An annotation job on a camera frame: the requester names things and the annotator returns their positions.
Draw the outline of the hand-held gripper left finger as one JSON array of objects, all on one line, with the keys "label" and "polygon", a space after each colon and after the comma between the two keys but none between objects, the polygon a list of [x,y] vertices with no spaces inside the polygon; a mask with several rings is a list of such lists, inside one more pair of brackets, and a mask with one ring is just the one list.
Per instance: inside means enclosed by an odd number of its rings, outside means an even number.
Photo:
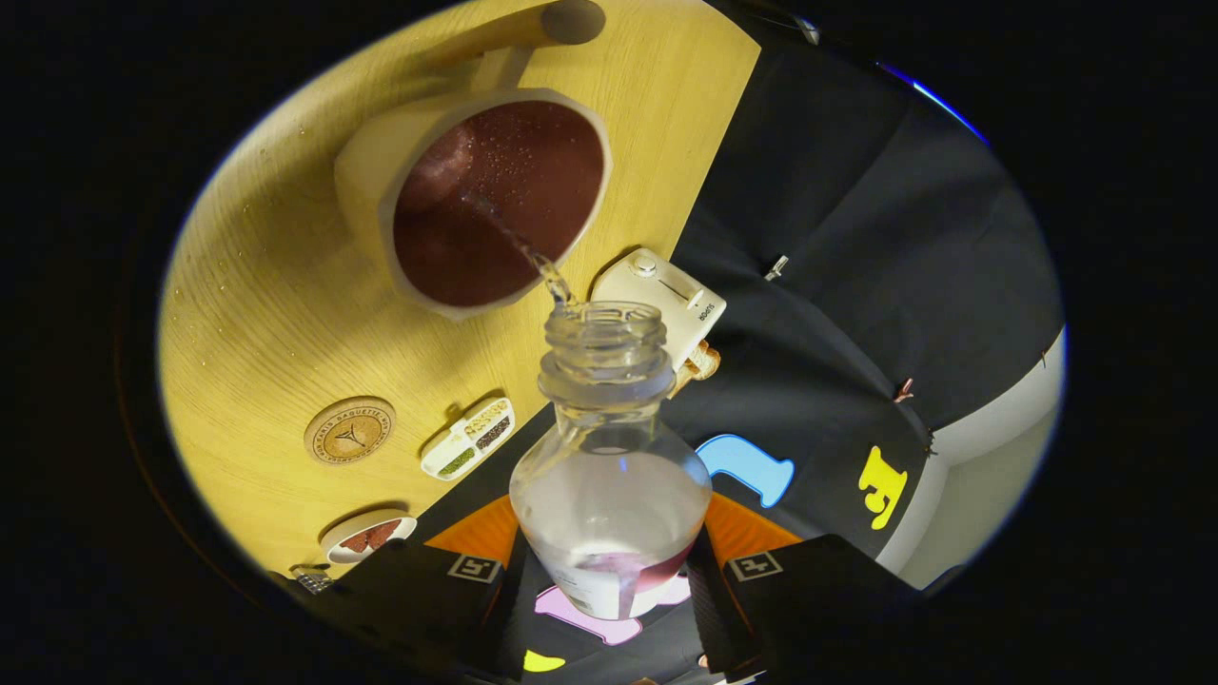
[{"label": "hand-held gripper left finger", "polygon": [[384,542],[304,609],[432,681],[521,681],[529,546],[501,496],[442,533]]}]

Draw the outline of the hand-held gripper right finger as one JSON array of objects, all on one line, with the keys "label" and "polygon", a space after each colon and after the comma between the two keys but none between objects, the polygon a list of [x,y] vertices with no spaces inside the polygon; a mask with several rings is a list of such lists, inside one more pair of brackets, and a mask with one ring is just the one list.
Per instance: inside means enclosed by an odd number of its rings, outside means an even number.
[{"label": "hand-held gripper right finger", "polygon": [[728,681],[893,681],[931,620],[853,542],[803,540],[717,494],[687,570],[708,669]]}]

